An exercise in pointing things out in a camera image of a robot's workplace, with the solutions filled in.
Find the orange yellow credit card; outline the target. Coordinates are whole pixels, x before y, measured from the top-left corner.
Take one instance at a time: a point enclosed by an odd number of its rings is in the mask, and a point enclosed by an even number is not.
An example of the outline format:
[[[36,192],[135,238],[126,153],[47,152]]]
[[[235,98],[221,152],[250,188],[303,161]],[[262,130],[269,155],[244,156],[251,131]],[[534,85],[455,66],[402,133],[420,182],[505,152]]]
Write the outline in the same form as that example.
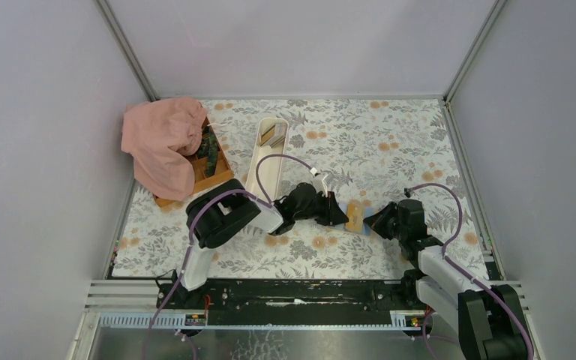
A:
[[[351,233],[363,233],[363,214],[362,204],[349,203],[346,209],[348,221],[344,225],[345,230]]]

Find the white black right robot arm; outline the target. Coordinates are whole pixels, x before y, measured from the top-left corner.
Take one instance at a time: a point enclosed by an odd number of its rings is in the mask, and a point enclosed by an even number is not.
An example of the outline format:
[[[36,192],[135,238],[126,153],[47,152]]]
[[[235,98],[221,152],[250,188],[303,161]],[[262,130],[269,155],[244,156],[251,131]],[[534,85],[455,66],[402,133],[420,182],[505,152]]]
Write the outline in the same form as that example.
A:
[[[373,233],[397,240],[413,265],[403,277],[400,299],[437,312],[457,332],[466,359],[534,359],[536,352],[514,287],[479,279],[446,253],[428,232],[420,201],[390,202],[363,220]]]

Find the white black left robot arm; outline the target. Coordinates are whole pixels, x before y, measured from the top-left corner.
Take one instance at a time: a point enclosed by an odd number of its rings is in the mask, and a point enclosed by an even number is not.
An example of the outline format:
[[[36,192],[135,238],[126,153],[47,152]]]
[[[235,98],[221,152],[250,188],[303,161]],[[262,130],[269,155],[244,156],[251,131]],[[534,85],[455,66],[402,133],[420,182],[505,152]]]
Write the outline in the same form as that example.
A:
[[[189,248],[177,271],[174,299],[184,308],[194,308],[203,297],[210,262],[215,251],[251,225],[272,236],[290,231],[297,221],[313,220],[334,227],[349,221],[332,191],[317,190],[300,183],[288,195],[266,202],[230,179],[204,193],[186,208]]]

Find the floral patterned table mat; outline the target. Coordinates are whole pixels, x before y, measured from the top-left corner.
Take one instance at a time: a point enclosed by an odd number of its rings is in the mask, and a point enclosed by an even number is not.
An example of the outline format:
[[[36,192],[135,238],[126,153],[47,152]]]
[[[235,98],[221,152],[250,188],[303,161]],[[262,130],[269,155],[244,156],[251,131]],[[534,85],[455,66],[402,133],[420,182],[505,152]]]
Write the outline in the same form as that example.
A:
[[[333,176],[339,201],[374,210],[419,185],[428,231],[448,255],[479,277],[487,274],[479,232],[436,99],[207,100],[208,118],[235,177],[245,182],[257,125],[289,123],[278,195],[310,178],[314,166]],[[211,260],[213,278],[398,279],[410,267],[395,241],[300,221],[284,235],[244,228]]]

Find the orange wooden organizer tray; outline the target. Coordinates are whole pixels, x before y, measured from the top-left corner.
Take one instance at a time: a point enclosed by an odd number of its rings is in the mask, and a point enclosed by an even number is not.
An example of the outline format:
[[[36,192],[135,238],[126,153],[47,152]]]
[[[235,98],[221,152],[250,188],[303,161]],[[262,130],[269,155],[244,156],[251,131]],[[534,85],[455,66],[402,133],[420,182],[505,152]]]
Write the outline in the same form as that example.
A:
[[[202,123],[202,140],[198,151],[186,159],[193,169],[193,189],[190,195],[205,191],[234,178],[234,172],[213,129],[216,123],[205,118]]]

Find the dark green items in organizer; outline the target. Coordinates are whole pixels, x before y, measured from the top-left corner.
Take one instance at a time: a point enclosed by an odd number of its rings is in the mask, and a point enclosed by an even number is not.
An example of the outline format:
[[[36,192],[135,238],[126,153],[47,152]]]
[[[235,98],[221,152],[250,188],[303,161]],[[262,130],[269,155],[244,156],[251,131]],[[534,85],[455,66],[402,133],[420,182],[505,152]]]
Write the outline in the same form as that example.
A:
[[[202,139],[196,156],[205,160],[203,174],[206,178],[212,177],[217,169],[219,145],[217,137],[211,127],[202,130]]]

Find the pink crumpled cloth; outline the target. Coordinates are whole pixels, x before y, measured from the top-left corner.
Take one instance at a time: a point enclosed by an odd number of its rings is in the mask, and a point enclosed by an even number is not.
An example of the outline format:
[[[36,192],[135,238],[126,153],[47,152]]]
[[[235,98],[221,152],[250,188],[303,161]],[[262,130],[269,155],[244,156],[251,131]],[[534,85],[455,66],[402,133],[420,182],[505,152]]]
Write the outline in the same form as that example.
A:
[[[207,114],[191,97],[142,102],[125,110],[121,150],[133,158],[134,178],[156,197],[181,201],[192,194],[194,171],[187,157],[200,147]]]

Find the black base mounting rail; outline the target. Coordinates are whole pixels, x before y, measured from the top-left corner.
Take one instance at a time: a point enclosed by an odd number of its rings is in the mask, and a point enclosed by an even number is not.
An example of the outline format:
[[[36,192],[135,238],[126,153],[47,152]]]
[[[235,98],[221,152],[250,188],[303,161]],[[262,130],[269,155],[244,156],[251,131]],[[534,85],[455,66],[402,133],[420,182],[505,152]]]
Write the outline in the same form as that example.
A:
[[[423,311],[428,306],[397,280],[272,280],[212,278],[187,291],[171,283],[157,283],[156,305],[167,310],[276,314],[323,311]]]

